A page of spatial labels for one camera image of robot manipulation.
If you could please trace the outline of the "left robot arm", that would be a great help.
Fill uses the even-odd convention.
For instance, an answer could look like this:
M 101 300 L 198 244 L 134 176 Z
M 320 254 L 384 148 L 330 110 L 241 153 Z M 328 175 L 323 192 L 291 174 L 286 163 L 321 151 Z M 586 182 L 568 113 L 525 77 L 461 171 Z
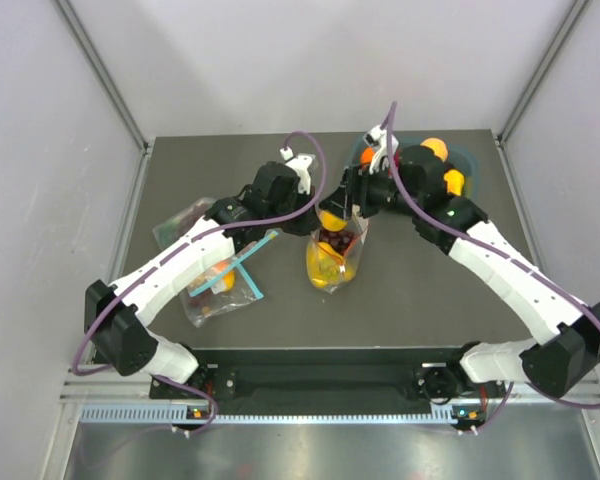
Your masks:
M 215 201 L 172 245 L 134 272 L 85 292 L 84 329 L 118 374 L 163 376 L 185 396 L 206 387 L 207 374 L 183 345 L 150 332 L 174 297 L 212 267 L 229 261 L 274 229 L 306 236 L 319 221 L 311 173 L 316 160 L 299 154 L 260 167 L 236 196 Z

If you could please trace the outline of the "red zip bag with fruit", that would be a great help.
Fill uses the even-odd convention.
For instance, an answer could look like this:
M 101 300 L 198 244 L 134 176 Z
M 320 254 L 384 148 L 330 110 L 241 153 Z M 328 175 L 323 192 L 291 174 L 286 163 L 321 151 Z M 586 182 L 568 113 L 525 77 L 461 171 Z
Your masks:
M 351 282 L 358 271 L 369 222 L 352 215 L 345 229 L 330 232 L 321 227 L 311 233 L 305 261 L 310 283 L 317 289 L 334 292 Z

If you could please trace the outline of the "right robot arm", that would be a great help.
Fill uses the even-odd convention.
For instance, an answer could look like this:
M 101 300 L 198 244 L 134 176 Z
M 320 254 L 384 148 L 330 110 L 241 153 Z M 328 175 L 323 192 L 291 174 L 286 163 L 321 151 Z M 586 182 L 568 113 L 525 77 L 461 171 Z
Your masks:
M 525 341 L 466 344 L 446 380 L 467 396 L 482 383 L 526 383 L 562 402 L 600 363 L 600 302 L 588 306 L 566 293 L 520 254 L 495 223 L 464 196 L 465 177 L 449 160 L 446 144 L 428 138 L 395 150 L 375 144 L 369 160 L 345 169 L 334 193 L 320 204 L 328 225 L 353 214 L 380 212 L 411 218 L 422 239 L 465 267 L 517 315 Z

